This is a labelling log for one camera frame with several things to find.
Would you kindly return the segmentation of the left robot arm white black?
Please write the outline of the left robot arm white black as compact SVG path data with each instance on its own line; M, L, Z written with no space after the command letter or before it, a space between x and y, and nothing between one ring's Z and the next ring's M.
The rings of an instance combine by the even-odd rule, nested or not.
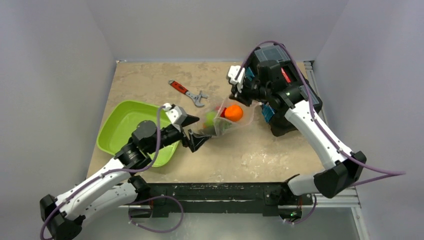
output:
M166 127L151 120L141 121L127 144L95 174L58 196L44 196L39 202L43 221L40 239L46 239L48 230L52 240L73 240L84 224L103 212L126 204L152 204L164 199L165 195L154 192L138 174L153 166L164 147L181 141L195 152L211 138L184 131L198 117L174 112L170 117L171 123Z

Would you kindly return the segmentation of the orange fake tangerine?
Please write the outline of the orange fake tangerine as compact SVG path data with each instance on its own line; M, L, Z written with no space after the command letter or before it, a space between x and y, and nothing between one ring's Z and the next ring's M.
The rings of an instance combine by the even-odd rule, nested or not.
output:
M232 122L238 122L243 118L243 116L244 116L244 111L237 104L233 104L225 108L224 117L227 120L230 120Z

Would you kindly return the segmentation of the clear zip top bag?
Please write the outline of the clear zip top bag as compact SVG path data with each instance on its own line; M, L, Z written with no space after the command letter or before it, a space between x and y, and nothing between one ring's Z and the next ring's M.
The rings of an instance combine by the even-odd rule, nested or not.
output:
M243 109L243 117L237 122L230 121L224 117L224 111L231 105L239 105ZM254 120L255 108L261 104L254 101L251 106L245 106L235 100L225 98L220 102L214 102L203 109L198 117L200 120L196 123L196 132L204 135L211 135L213 138L220 137L236 129L240 129L251 124ZM205 114L214 111L217 113L214 119L213 127L203 128Z

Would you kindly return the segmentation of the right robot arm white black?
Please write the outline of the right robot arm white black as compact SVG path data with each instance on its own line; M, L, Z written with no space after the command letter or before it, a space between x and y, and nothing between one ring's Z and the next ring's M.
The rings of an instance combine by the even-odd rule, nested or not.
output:
M288 204L303 194L321 194L332 199L360 178L367 162L362 151L353 151L324 123L316 111L318 97L310 89L294 61L267 60L258 64L253 80L246 69L232 65L226 74L231 85L230 99L250 106L253 101L267 103L282 119L286 132L298 130L318 156L323 170L295 175L283 183L280 196Z

